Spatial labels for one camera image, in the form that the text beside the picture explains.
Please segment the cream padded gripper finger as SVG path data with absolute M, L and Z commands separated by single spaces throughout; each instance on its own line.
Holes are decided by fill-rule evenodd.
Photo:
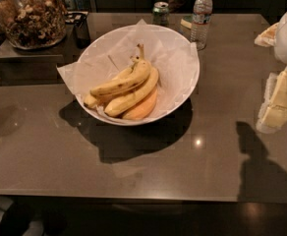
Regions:
M 263 98 L 257 129 L 265 134 L 275 133 L 287 122 L 287 67 L 280 74 L 269 75 Z
M 278 23 L 271 25 L 269 28 L 265 29 L 260 33 L 256 39 L 255 44 L 262 47 L 270 47 L 274 45 L 276 30 Z

